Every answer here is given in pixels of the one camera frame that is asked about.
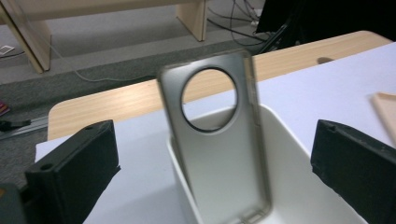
camera cutout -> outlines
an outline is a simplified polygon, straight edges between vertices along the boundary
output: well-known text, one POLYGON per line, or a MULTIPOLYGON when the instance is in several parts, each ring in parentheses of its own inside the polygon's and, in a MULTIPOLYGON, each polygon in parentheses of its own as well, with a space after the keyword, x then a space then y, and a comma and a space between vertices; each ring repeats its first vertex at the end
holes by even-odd
POLYGON ((191 127, 201 132, 214 132, 224 127, 233 117, 234 109, 224 116, 211 120, 210 122, 194 122, 195 119, 202 117, 213 111, 225 108, 235 108, 237 95, 233 80, 225 72, 218 69, 206 69, 195 74, 187 83, 182 95, 182 109, 184 117, 191 127), (227 97, 221 102, 216 102, 208 106, 197 106, 193 101, 201 98, 202 95, 211 95, 232 90, 233 97, 227 97))

table surface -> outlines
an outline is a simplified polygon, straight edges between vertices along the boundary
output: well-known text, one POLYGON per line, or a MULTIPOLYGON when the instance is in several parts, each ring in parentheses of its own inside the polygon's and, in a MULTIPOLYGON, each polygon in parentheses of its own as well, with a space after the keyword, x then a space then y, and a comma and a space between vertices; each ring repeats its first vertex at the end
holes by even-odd
MULTIPOLYGON (((360 31, 257 55, 253 57, 253 62, 257 79, 262 81, 315 66, 320 61, 344 58, 388 43, 391 41, 380 35, 360 31)), ((206 71, 191 83, 186 101, 228 91, 231 87, 228 80, 216 72, 206 71)), ((49 112, 48 139, 76 133, 101 120, 125 120, 162 108, 156 80, 64 101, 49 112)))

gray carpet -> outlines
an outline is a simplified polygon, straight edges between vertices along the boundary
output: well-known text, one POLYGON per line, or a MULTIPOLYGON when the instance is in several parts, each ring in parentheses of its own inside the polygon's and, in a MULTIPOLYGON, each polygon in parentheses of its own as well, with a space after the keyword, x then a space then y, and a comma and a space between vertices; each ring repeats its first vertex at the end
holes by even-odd
MULTIPOLYGON (((259 47, 254 46, 248 50, 254 54, 259 47)), ((80 79, 75 73, 68 72, 53 77, 1 85, 1 99, 11 107, 11 112, 0 119, 25 120, 47 116, 54 105, 64 100, 153 79, 168 64, 192 61, 216 52, 240 48, 241 46, 233 41, 227 41, 79 71, 90 79, 133 79, 130 81, 88 82, 80 79)), ((35 159, 35 145, 46 140, 47 129, 0 140, 0 183, 13 183, 22 187, 26 183, 23 172, 35 159)))

white paper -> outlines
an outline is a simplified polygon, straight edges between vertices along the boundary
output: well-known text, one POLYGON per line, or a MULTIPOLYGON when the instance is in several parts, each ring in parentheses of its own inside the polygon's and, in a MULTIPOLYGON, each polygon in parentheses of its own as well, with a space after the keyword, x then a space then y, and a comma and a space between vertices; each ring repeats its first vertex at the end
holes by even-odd
MULTIPOLYGON (((260 102, 272 108, 311 153, 318 119, 341 122, 392 146, 370 101, 396 92, 396 44, 372 49, 258 84, 260 102)), ((186 105, 193 115, 218 108, 226 91, 186 105)), ((184 223, 166 148, 163 111, 115 124, 121 171, 86 223, 184 223)), ((66 139, 37 145, 36 158, 66 139)))

cable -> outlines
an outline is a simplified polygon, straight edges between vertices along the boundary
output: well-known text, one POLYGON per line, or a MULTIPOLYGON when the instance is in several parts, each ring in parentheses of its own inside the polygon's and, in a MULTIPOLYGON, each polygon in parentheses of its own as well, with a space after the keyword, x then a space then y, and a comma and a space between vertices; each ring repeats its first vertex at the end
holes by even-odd
MULTIPOLYGON (((254 10, 254 7, 248 2, 248 0, 244 0, 244 3, 245 3, 245 8, 247 9, 247 13, 251 17, 251 10, 254 10)), ((254 21, 258 21, 260 19, 257 17, 256 12, 253 12, 253 17, 255 17, 254 21)))
POLYGON ((255 43, 255 44, 243 44, 243 43, 241 43, 241 42, 239 42, 239 41, 237 41, 237 40, 235 39, 235 36, 233 35, 233 33, 241 34, 241 33, 239 33, 239 32, 236 32, 235 30, 233 30, 233 11, 234 11, 234 9, 235 9, 235 5, 236 5, 236 2, 235 2, 235 0, 233 0, 233 8, 232 8, 232 10, 231 10, 231 18, 230 18, 230 30, 231 30, 231 37, 233 38, 233 41, 234 41, 235 43, 241 45, 241 46, 244 46, 244 47, 257 46, 257 45, 260 45, 260 44, 265 43, 265 40, 263 40, 263 39, 261 39, 261 38, 258 38, 257 36, 251 36, 251 35, 247 35, 247 36, 248 36, 248 37, 252 37, 252 38, 254 38, 254 39, 257 39, 257 40, 260 40, 261 42, 260 42, 260 43, 255 43))
POLYGON ((257 40, 260 40, 260 41, 265 41, 264 39, 258 38, 257 36, 254 36, 254 35, 247 35, 247 34, 244 34, 244 33, 239 32, 239 31, 232 30, 232 29, 230 29, 230 28, 228 28, 228 27, 226 27, 226 26, 220 25, 220 24, 218 24, 218 23, 216 23, 216 22, 214 22, 214 21, 212 21, 212 20, 210 20, 210 19, 207 19, 207 21, 209 21, 210 23, 212 23, 212 24, 218 26, 218 27, 221 28, 221 29, 228 30, 228 31, 237 33, 237 34, 239 34, 239 35, 243 35, 243 36, 250 37, 250 38, 253 38, 253 39, 257 39, 257 40))
POLYGON ((246 12, 244 9, 241 8, 241 6, 239 6, 239 4, 236 2, 236 0, 233 0, 233 7, 237 6, 239 8, 239 10, 244 13, 247 17, 249 17, 251 20, 256 21, 255 18, 253 18, 249 12, 246 12))
POLYGON ((24 12, 23 8, 21 7, 21 5, 18 3, 18 0, 16 1, 18 8, 21 10, 21 13, 24 15, 25 19, 27 20, 27 24, 28 26, 41 38, 41 40, 50 48, 53 50, 53 52, 55 52, 55 54, 63 61, 65 62, 71 69, 72 71, 82 80, 84 81, 88 81, 88 82, 102 82, 102 81, 117 81, 117 82, 129 82, 129 81, 136 81, 138 79, 141 79, 141 77, 135 77, 135 78, 131 78, 131 79, 117 79, 117 78, 112 78, 112 77, 104 77, 104 78, 99 78, 99 79, 90 79, 87 77, 84 77, 82 74, 80 74, 78 72, 77 69, 74 68, 74 66, 67 61, 62 55, 61 53, 59 53, 59 51, 53 47, 51 45, 51 43, 49 43, 42 34, 40 34, 36 29, 33 28, 32 24, 30 23, 29 18, 27 17, 27 14, 24 12))
MULTIPOLYGON (((223 19, 228 19, 229 20, 231 18, 231 17, 223 16, 223 15, 213 11, 210 7, 208 7, 207 10, 210 11, 211 13, 215 14, 216 16, 223 18, 223 19)), ((251 22, 251 20, 242 19, 242 18, 233 18, 233 19, 237 20, 237 21, 248 21, 248 22, 251 22)))

